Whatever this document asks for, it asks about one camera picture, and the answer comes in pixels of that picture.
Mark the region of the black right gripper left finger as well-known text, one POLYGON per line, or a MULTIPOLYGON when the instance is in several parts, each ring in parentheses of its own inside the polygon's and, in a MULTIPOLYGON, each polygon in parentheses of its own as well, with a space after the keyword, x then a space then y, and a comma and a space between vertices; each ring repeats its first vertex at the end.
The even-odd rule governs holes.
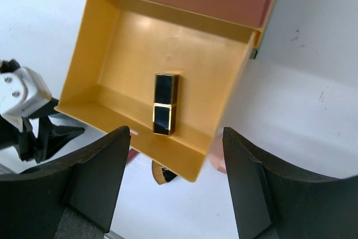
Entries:
POLYGON ((1 237, 103 238, 129 146, 130 130, 121 126, 60 158, 1 175, 1 237))

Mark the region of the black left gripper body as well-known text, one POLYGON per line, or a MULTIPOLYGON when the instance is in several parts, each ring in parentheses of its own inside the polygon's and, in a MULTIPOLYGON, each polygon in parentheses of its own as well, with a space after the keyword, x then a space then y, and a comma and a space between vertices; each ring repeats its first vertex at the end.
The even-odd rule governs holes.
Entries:
POLYGON ((1 61, 1 149, 14 147, 22 161, 44 162, 84 127, 55 125, 58 100, 42 76, 15 60, 1 61))

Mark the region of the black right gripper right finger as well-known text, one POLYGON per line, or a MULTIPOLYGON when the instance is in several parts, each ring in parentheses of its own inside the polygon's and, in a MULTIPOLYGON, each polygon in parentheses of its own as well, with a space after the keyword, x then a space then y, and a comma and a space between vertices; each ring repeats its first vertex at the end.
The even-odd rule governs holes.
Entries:
POLYGON ((240 238, 356 238, 357 177, 290 164, 232 128, 223 151, 240 238))

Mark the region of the yellow drawer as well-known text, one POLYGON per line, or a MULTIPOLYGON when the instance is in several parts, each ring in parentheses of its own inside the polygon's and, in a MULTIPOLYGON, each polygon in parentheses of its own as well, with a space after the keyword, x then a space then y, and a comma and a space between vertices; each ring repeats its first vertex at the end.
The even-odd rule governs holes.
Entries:
POLYGON ((87 0, 57 110, 197 179, 255 30, 143 0, 87 0))

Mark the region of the black gold lipstick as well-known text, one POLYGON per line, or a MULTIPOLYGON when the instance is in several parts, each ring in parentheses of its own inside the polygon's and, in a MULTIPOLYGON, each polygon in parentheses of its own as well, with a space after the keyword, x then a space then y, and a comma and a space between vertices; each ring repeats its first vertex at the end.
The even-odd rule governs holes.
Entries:
POLYGON ((156 73, 153 102, 153 133, 170 136, 175 132, 179 75, 156 73))

